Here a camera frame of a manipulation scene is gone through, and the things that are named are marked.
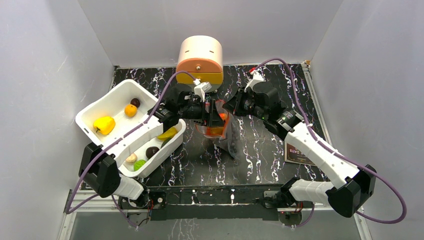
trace clear plastic bag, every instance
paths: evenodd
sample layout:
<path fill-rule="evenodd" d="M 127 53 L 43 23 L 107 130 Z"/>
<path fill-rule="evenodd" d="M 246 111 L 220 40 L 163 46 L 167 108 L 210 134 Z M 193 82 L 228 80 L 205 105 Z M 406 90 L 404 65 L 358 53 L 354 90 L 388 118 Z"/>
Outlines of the clear plastic bag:
<path fill-rule="evenodd" d="M 223 127 L 207 127 L 196 124 L 196 129 L 206 138 L 212 140 L 214 145 L 228 152 L 231 157 L 236 159 L 238 153 L 236 145 L 238 139 L 236 133 L 237 128 L 233 115 L 229 114 L 228 111 L 223 108 L 224 103 L 224 100 L 215 101 L 216 110 L 225 121 Z"/>

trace metal frame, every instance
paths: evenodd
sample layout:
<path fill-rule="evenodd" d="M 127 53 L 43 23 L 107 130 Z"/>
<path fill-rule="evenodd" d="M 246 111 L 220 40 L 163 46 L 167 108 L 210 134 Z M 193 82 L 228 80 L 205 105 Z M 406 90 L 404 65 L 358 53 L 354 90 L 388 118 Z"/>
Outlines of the metal frame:
<path fill-rule="evenodd" d="M 330 135 L 329 135 L 329 132 L 327 130 L 326 122 L 324 121 L 323 112 L 321 111 L 321 107 L 320 107 L 320 104 L 319 104 L 318 99 L 317 99 L 317 94 L 315 93 L 314 84 L 313 84 L 313 81 L 312 81 L 312 76 L 311 76 L 311 73 L 309 72 L 309 65 L 307 65 L 305 62 L 303 62 L 301 64 L 301 66 L 302 66 L 302 69 L 303 69 L 303 73 L 304 73 L 304 76 L 305 76 L 307 86 L 308 86 L 310 94 L 312 96 L 313 105 L 315 106 L 319 122 L 321 123 L 322 130 L 324 131 L 325 139 L 332 146 L 333 144 L 331 142 Z M 359 211 L 361 213 L 363 213 L 364 207 L 360 207 Z M 372 240 L 370 230 L 368 229 L 368 225 L 367 225 L 367 222 L 365 221 L 365 218 L 356 214 L 356 213 L 353 215 L 353 217 L 355 218 L 355 222 L 356 222 L 356 226 L 358 228 L 360 239 L 361 240 Z"/>
<path fill-rule="evenodd" d="M 76 212 L 71 214 L 63 214 L 62 226 L 60 227 L 59 236 L 57 240 L 69 240 L 71 238 L 72 228 L 74 227 Z"/>

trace white connector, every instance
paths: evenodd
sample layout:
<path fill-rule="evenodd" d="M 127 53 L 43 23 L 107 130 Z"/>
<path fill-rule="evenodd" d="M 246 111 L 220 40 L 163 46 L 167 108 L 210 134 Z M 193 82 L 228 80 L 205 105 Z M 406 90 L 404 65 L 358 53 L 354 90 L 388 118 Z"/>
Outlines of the white connector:
<path fill-rule="evenodd" d="M 200 78 L 196 78 L 195 80 L 193 80 L 193 84 L 195 85 L 195 86 L 198 86 L 198 85 L 200 85 Z"/>
<path fill-rule="evenodd" d="M 205 101 L 205 93 L 212 88 L 212 85 L 209 82 L 198 81 L 197 79 L 193 81 L 194 85 L 194 94 L 198 95 L 202 102 Z"/>
<path fill-rule="evenodd" d="M 250 74 L 253 75 L 253 78 L 247 83 L 246 87 L 244 88 L 244 92 L 248 90 L 248 87 L 253 88 L 255 84 L 265 82 L 265 79 L 258 71 L 254 70 Z"/>

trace orange item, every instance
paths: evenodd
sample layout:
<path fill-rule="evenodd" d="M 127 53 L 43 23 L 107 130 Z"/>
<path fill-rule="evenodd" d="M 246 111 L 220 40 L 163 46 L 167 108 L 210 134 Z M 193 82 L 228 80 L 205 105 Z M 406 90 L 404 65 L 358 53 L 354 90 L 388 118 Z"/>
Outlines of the orange item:
<path fill-rule="evenodd" d="M 228 115 L 226 113 L 220 113 L 219 116 L 221 117 L 223 121 L 227 120 L 228 118 Z"/>
<path fill-rule="evenodd" d="M 130 118 L 132 118 L 132 117 L 134 117 L 134 116 L 136 115 L 136 113 L 137 113 L 137 107 L 136 107 L 136 106 L 134 106 L 134 105 L 132 105 L 132 104 L 128 104 L 128 105 L 125 107 L 124 112 L 125 112 L 125 115 L 127 115 L 127 116 L 128 116 L 128 117 L 130 117 Z"/>

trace gray wall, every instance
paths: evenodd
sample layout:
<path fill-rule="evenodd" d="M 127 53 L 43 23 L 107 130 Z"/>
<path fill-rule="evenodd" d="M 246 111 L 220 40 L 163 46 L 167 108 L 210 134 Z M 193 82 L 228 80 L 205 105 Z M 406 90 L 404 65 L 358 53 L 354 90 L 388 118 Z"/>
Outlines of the gray wall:
<path fill-rule="evenodd" d="M 56 239 L 113 66 L 76 0 L 2 1 L 0 56 L 0 239 Z"/>
<path fill-rule="evenodd" d="M 312 59 L 334 145 L 369 163 L 405 197 L 396 225 L 368 221 L 373 239 L 424 235 L 424 1 L 345 0 Z M 366 213 L 394 219 L 395 195 L 378 182 Z"/>
<path fill-rule="evenodd" d="M 145 213 L 132 221 L 142 220 Z M 262 219 L 177 219 L 151 221 L 136 232 L 120 213 L 79 212 L 71 240 L 148 239 L 148 240 L 359 240 L 354 218 L 335 211 L 316 211 L 310 222 L 295 231 L 279 221 Z"/>
<path fill-rule="evenodd" d="M 193 35 L 220 41 L 224 64 L 310 60 L 342 0 L 79 0 L 114 65 L 176 66 Z"/>

